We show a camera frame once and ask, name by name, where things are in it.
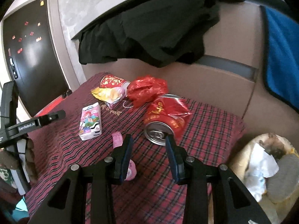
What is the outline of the crushed red soda can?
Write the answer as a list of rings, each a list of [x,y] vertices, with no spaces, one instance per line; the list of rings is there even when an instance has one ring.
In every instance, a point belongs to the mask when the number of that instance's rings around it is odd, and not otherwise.
[[[177,95],[165,94],[157,97],[144,116],[144,135],[152,143],[164,146],[166,137],[182,136],[191,118],[187,101]]]

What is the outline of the red plastic bag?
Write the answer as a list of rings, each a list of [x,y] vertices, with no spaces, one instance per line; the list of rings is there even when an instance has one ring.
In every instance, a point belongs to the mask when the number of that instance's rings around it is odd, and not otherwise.
[[[167,81],[150,75],[138,77],[127,87],[127,97],[132,101],[134,108],[139,108],[167,93]]]

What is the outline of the red paper cup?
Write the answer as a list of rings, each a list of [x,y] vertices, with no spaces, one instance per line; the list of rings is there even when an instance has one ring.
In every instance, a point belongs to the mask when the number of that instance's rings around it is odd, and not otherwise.
[[[125,95],[127,95],[127,87],[129,86],[130,81],[119,78],[112,74],[107,74],[101,79],[100,87],[101,88],[117,88],[121,87],[125,91]]]

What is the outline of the white tissue paper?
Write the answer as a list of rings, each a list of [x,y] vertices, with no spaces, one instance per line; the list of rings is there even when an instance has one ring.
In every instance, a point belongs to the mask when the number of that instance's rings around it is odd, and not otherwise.
[[[244,175],[244,185],[257,202],[266,193],[266,179],[274,176],[278,170],[279,166],[274,157],[255,143]]]

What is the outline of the round yellow scrubber pad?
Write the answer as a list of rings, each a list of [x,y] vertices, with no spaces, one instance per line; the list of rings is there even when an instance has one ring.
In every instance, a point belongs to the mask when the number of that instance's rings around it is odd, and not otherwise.
[[[296,154],[284,155],[278,161],[278,172],[266,184],[268,198],[280,203],[290,197],[298,187],[298,157]]]

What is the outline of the beige trash bin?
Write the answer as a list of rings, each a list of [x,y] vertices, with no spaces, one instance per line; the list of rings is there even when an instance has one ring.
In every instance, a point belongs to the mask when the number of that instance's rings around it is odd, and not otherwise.
[[[233,148],[229,167],[271,223],[283,223],[298,201],[298,152],[284,137],[264,133]]]

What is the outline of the pink plastic piece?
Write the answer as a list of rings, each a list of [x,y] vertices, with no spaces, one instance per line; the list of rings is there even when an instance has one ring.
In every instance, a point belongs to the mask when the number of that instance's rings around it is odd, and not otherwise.
[[[112,134],[112,141],[112,157],[115,161],[114,180],[117,183],[133,180],[137,174],[137,170],[135,163],[131,160],[134,143],[132,136],[126,134],[125,138],[123,138],[122,134],[117,131]]]

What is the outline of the pink tissue pack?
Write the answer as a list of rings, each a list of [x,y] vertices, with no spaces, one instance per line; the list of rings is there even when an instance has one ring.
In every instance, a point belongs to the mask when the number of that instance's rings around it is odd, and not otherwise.
[[[78,133],[80,139],[86,141],[96,138],[101,134],[102,124],[99,103],[83,107]]]

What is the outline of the red plaid tablecloth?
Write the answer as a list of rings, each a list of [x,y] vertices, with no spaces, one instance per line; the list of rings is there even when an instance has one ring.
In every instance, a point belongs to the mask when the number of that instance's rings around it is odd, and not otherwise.
[[[174,183],[165,148],[151,143],[144,135],[143,119],[147,106],[137,109],[114,109],[101,106],[102,134],[82,141],[79,125],[82,109],[94,104],[91,90],[98,86],[104,73],[88,79],[56,106],[66,117],[33,131],[38,181],[25,196],[30,216],[34,216],[48,192],[73,164],[89,166],[111,154],[112,134],[131,134],[134,139],[132,160],[137,175],[131,181],[113,187],[117,223],[182,223],[186,186]],[[218,166],[227,161],[232,148],[245,131],[239,117],[220,108],[186,99],[191,117],[177,145],[203,163]]]

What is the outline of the yellow crumpled wrapper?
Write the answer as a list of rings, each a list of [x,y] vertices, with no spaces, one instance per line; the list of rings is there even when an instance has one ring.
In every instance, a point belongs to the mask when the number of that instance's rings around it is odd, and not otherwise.
[[[94,88],[91,90],[92,95],[98,100],[105,102],[105,104],[113,109],[115,104],[122,100],[125,96],[125,90],[122,87],[115,88]]]

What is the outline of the black refrigerator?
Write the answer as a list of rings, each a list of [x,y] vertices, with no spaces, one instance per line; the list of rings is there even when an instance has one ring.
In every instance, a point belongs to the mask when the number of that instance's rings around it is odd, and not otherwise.
[[[53,48],[47,0],[34,0],[3,23],[7,66],[30,116],[69,89]]]

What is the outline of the black cloth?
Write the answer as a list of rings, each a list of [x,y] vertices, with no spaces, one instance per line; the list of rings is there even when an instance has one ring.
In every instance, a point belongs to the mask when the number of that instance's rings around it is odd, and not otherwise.
[[[151,0],[84,31],[83,65],[138,59],[154,67],[193,64],[205,54],[204,34],[219,20],[221,3],[244,0]]]

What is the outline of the blue towel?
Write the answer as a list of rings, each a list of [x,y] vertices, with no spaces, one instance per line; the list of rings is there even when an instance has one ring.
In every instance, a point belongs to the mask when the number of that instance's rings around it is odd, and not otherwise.
[[[265,6],[261,14],[263,84],[272,96],[298,112],[298,22]]]

